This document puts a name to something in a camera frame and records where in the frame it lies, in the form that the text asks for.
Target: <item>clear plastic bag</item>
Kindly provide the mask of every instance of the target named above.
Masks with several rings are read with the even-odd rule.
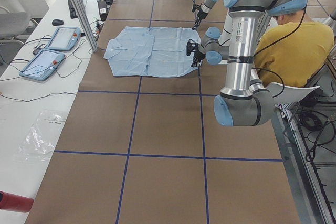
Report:
[[[42,110],[14,153],[20,162],[48,162],[62,132],[68,112]]]

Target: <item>chair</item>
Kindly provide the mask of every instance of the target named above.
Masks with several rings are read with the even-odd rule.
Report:
[[[285,85],[284,91],[278,95],[282,91],[282,84],[271,82],[266,86],[266,89],[268,89],[273,96],[278,95],[274,97],[274,102],[276,104],[288,104],[301,101],[313,90],[318,89],[319,87],[320,86],[297,88]]]
[[[307,95],[309,95],[312,91],[315,89],[318,89],[320,86],[314,86],[314,87],[307,87],[307,88],[297,88],[292,86],[285,85],[285,88],[282,91],[282,84],[277,82],[271,82],[269,85],[266,86],[266,89],[268,89],[272,96],[274,97],[274,102],[278,106],[278,108],[282,111],[281,116],[284,118],[286,114],[284,113],[284,110],[289,110],[295,104],[297,104],[297,107],[295,108],[294,112],[292,113],[292,116],[288,119],[288,123],[285,126],[283,130],[283,134],[286,136],[285,132],[290,125],[290,122],[293,120],[294,115],[296,114],[297,110],[300,107],[300,101],[305,98]]]
[[[23,42],[16,37],[27,29],[30,15],[24,12],[10,13],[5,7],[0,6],[0,8],[6,11],[6,13],[0,14],[0,44],[17,42],[23,45]]]

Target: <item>keyboard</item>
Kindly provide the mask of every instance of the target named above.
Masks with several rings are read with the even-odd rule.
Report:
[[[76,14],[76,10],[74,8],[74,5],[72,4],[71,0],[68,0],[68,6],[69,6],[69,11],[70,11],[70,18],[78,18]]]

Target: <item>yellow shirt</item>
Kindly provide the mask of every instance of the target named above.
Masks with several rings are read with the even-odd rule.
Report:
[[[270,29],[260,40],[256,52],[294,31],[299,23],[289,22]],[[334,45],[332,29],[320,22],[303,22],[289,37],[255,56],[257,68],[267,68],[279,74],[285,85],[303,87],[318,71]],[[271,72],[260,71],[264,85],[279,82]]]

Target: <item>computer mouse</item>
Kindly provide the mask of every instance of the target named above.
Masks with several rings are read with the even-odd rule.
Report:
[[[51,24],[52,24],[53,26],[61,26],[61,25],[64,24],[64,21],[61,20],[61,19],[56,18],[56,19],[54,19],[54,20],[51,22]]]

